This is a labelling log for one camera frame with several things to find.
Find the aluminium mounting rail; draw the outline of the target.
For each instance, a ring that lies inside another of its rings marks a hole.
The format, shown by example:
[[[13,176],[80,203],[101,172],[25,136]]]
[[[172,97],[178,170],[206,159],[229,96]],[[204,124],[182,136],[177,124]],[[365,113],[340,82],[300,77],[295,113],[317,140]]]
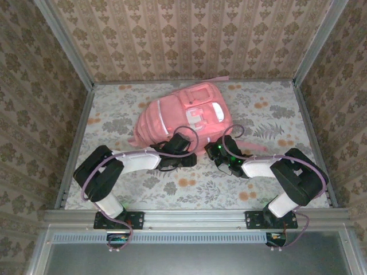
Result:
[[[244,231],[244,210],[145,210],[144,231]],[[48,210],[45,223],[63,229],[91,230],[93,210]],[[298,229],[309,219],[310,231],[334,231],[351,226],[346,209],[300,209]]]

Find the aluminium side rail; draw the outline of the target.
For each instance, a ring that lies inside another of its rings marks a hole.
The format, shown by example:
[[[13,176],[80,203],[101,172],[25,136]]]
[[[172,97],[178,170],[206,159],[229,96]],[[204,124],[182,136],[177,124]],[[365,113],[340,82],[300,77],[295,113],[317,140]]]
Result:
[[[302,119],[304,122],[304,126],[307,132],[307,136],[309,138],[309,142],[310,142],[310,146],[311,149],[313,151],[314,154],[314,158],[315,158],[315,162],[316,164],[325,172],[325,174],[329,177],[322,153],[321,153],[321,149],[319,147],[318,141],[317,141],[317,137],[314,131],[314,127],[305,103],[305,100],[303,98],[302,92],[300,87],[296,87],[294,83],[292,83],[293,86],[293,90],[295,93],[295,97],[296,100],[298,102],[299,105],[299,110],[300,113],[302,115]],[[327,193],[328,193],[328,201],[330,202],[330,206],[333,208],[340,208],[339,203],[337,202],[337,198],[335,196],[335,192],[334,189],[332,187],[331,184],[331,180],[329,180],[329,183],[327,184]]]
[[[54,209],[56,210],[63,209],[65,207],[66,200],[68,197],[68,191],[72,183],[73,172],[75,170],[76,163],[79,157],[79,152],[83,141],[84,132],[87,126],[89,114],[92,108],[94,96],[95,96],[95,89],[92,89],[87,93],[85,104],[83,106],[83,111],[81,113],[81,117],[77,126],[71,151],[68,157],[67,165],[65,167],[63,179],[61,181],[60,189],[58,191],[58,196],[54,205]]]

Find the pink school backpack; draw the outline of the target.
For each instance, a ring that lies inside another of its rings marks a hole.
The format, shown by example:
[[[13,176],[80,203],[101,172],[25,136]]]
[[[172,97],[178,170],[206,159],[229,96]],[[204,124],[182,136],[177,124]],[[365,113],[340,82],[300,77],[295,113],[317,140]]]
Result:
[[[216,77],[170,93],[152,101],[141,114],[128,141],[134,147],[146,148],[170,140],[179,126],[180,133],[196,144],[197,154],[204,154],[204,147],[229,134],[226,129],[233,124],[225,100],[214,84],[227,81],[228,76]]]

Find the aluminium frame post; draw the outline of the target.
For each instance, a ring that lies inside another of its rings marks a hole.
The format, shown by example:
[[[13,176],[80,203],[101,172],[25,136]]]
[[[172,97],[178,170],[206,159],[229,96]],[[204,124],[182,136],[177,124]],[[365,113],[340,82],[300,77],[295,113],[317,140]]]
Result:
[[[309,48],[307,49],[296,73],[293,83],[299,87],[307,76],[312,64],[315,62],[319,52],[327,41],[331,31],[344,11],[349,0],[332,0],[326,15],[324,16],[318,30],[316,31]]]
[[[81,54],[73,43],[72,35],[67,31],[66,24],[62,22],[61,17],[57,14],[57,11],[50,0],[34,0],[34,3],[44,16],[51,31],[67,55],[68,60],[73,65],[81,82],[84,84],[87,92],[91,92],[93,90],[94,81],[88,72]]]

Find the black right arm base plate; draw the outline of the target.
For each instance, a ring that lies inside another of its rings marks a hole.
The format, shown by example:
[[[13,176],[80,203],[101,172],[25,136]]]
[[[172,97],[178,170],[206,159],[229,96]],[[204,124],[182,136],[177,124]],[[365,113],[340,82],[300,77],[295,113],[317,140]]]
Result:
[[[293,212],[288,212],[285,216],[278,218],[271,212],[246,211],[245,223],[247,229],[297,229],[298,222]]]

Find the grey metal panel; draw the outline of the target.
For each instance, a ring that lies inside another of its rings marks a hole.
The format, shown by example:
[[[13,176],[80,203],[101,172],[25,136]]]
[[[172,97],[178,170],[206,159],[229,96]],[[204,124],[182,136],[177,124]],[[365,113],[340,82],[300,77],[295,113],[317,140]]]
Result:
[[[308,231],[294,245],[265,243],[52,244],[55,233],[103,230],[49,226],[36,243],[26,275],[367,275],[352,232]]]

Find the floral patterned tablecloth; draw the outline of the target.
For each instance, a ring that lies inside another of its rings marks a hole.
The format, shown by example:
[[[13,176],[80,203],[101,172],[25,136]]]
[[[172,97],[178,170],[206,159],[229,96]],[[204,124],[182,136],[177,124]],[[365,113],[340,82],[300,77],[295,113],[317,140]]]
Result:
[[[86,160],[100,145],[131,151],[128,140],[147,106],[191,85],[191,81],[98,85],[77,161]],[[251,154],[247,143],[253,143],[265,147],[267,155],[298,148],[313,158],[290,80],[220,81],[217,87],[236,124],[232,135],[243,153]],[[200,155],[192,168],[170,172],[140,170],[122,175],[113,189],[123,205],[134,210],[260,209],[282,191],[274,178],[227,175],[207,155]]]

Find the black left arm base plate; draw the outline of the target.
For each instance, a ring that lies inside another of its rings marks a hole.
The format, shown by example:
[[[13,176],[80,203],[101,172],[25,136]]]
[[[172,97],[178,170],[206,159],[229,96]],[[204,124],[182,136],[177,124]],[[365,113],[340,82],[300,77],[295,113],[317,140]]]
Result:
[[[129,224],[133,229],[143,229],[145,213],[142,211],[128,211],[117,216],[115,219]],[[121,223],[116,223],[107,219],[101,212],[96,213],[93,223],[94,229],[123,230],[128,229]]]

